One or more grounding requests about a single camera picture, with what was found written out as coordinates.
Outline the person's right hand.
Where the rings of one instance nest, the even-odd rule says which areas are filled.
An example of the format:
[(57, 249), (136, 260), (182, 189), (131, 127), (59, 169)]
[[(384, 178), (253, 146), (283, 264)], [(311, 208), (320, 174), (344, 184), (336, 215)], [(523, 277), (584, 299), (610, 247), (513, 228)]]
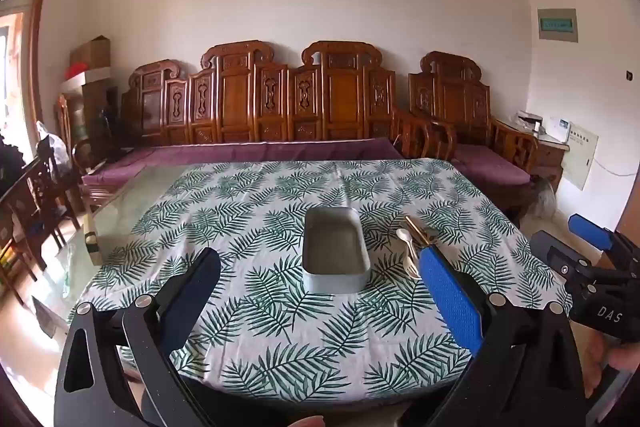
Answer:
[(639, 352), (638, 343), (610, 347), (602, 336), (593, 336), (587, 343), (582, 360), (582, 377), (584, 377), (586, 397), (589, 398), (600, 385), (605, 365), (613, 367), (616, 371), (634, 373), (639, 366)]

